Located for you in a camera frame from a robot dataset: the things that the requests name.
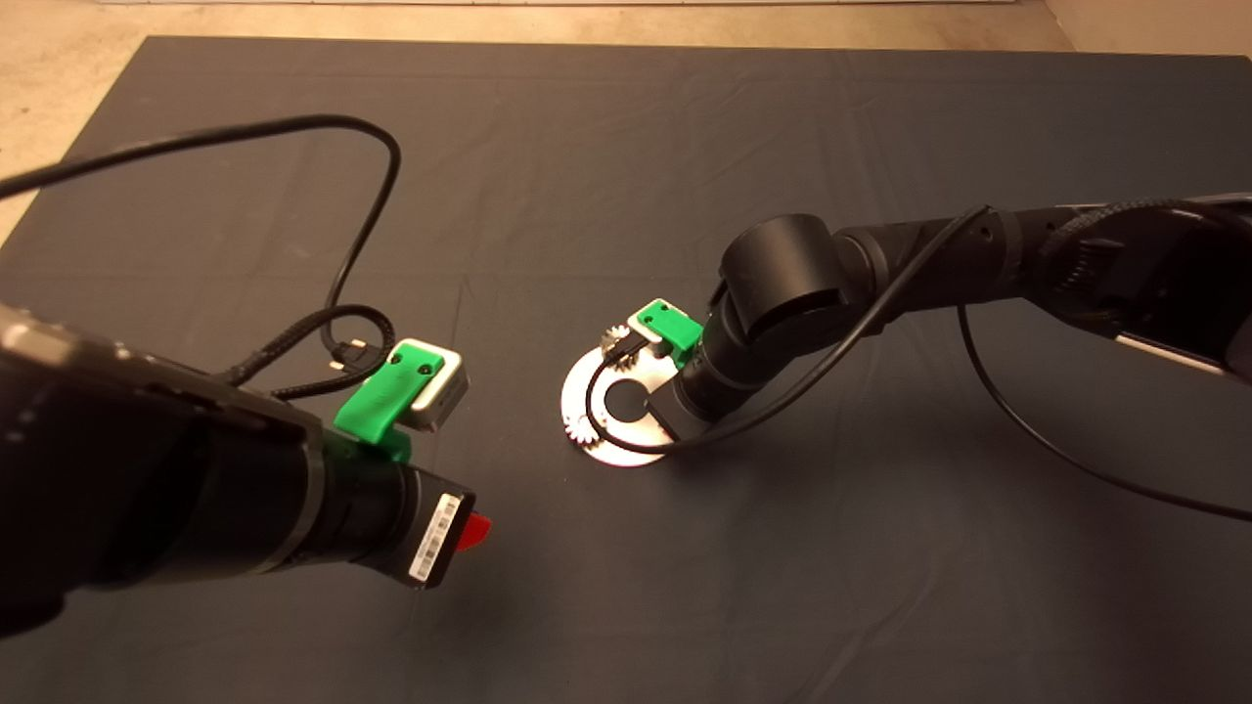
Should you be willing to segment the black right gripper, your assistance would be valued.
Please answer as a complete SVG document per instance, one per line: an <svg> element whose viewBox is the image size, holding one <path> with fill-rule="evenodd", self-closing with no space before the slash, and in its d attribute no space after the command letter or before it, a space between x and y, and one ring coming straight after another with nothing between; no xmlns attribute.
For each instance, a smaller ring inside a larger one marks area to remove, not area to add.
<svg viewBox="0 0 1252 704"><path fill-rule="evenodd" d="M670 438L692 440L741 410L757 392L759 375L720 370L711 361L692 360L649 393L646 410Z"/></svg>

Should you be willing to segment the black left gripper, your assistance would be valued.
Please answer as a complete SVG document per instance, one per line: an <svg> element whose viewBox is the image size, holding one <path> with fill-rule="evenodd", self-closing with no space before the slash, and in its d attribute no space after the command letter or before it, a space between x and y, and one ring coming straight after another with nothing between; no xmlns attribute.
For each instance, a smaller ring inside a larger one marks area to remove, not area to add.
<svg viewBox="0 0 1252 704"><path fill-rule="evenodd" d="M316 562L354 564L413 590L439 588L458 551L493 524L473 514L475 491L407 463L331 463L316 521Z"/></svg>

